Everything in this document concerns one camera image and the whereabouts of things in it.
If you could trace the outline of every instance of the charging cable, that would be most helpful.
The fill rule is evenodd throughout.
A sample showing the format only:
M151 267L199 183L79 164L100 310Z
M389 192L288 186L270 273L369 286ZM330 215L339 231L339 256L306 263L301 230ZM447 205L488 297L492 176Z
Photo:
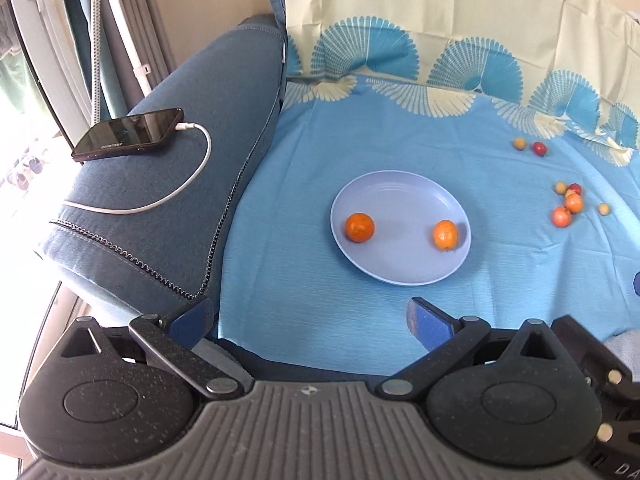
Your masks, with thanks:
M84 205L84 204L77 204L75 202L69 202L68 200L63 200L62 203L64 205L68 205L70 207L75 207L75 208L78 208L78 209L84 209L85 211L92 211L94 213L105 213L105 214L109 214L109 215L131 215L133 213L142 213L143 211L149 211L150 209L158 207L159 205L161 205L161 204L163 204L165 202L169 202L169 200L171 200L173 197L177 196L178 193L183 191L191 182L193 182L195 180L195 178L204 169L204 166L207 163L207 161L209 160L209 157L211 155L211 136L209 135L209 132L207 131L207 129L204 126L201 126L200 124L196 124L196 123L178 123L178 124L175 125L175 130L177 132L182 131L182 130L189 130L190 128L197 128L198 130L200 130L204 134L205 137L207 137L207 152L204 154L204 158L202 159L202 162L200 163L200 165L198 166L196 171L194 171L193 174L187 180L185 180L184 183L178 189L176 189L175 191L169 193L164 198L161 198L160 200L156 200L155 202L153 202L151 204L143 205L142 207L137 207L137 208L134 208L134 209L103 209L101 207L92 207L90 205Z

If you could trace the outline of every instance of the blue fan pattern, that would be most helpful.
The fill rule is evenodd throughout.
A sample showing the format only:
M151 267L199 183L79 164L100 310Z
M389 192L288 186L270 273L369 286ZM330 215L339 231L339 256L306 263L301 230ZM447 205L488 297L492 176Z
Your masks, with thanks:
M519 103L522 72L518 61L500 43L466 38L449 45L431 69L427 85L483 92Z
M289 46L287 52L287 77L296 77L302 75L302 64L300 63L300 55L298 54L298 48L296 42L289 34Z
M554 70L533 92L529 106L543 114L568 117L593 133L600 117L599 97L581 75L568 70Z
M415 80L418 52L404 30L375 16L342 20L320 35L311 56L311 75L340 77L363 66Z
M609 120L601 127L604 134L625 148L640 149L638 119L631 109L622 103L615 103L609 111Z

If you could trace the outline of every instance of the metal screw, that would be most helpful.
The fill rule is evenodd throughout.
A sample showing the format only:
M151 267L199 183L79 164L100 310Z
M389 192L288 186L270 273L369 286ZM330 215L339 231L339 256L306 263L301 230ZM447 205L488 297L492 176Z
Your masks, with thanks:
M611 440L612 436L613 436L613 428L611 427L611 425L607 424L606 422L604 424L601 424L600 427L598 428L598 433L596 434L596 438L601 442L608 442L609 440Z
M387 395L406 395L410 394L414 386L404 379L389 379L382 383L382 391Z
M238 382L231 377L218 377L207 383L207 390L212 394L232 394L238 388Z
M612 384L620 384L622 382L622 374L619 370L610 370L607 379Z

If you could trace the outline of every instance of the blue gripper pad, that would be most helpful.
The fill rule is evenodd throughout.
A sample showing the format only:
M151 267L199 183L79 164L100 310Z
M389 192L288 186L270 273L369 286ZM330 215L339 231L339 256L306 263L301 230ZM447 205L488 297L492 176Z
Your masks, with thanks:
M446 343L460 329L460 322L423 298L411 298L406 306L406 324L429 352Z

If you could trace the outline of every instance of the triangular cutout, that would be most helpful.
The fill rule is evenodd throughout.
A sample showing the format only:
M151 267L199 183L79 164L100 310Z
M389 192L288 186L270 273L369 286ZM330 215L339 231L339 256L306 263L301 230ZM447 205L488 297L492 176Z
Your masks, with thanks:
M520 355L536 357L538 359L554 360L556 358L551 346L549 346L545 337L540 332L532 332L529 334L529 338L527 339L527 342L524 343Z
M71 336L69 343L66 344L62 351L62 357L79 357L81 355L96 355L100 353L94 336L88 328L79 328Z

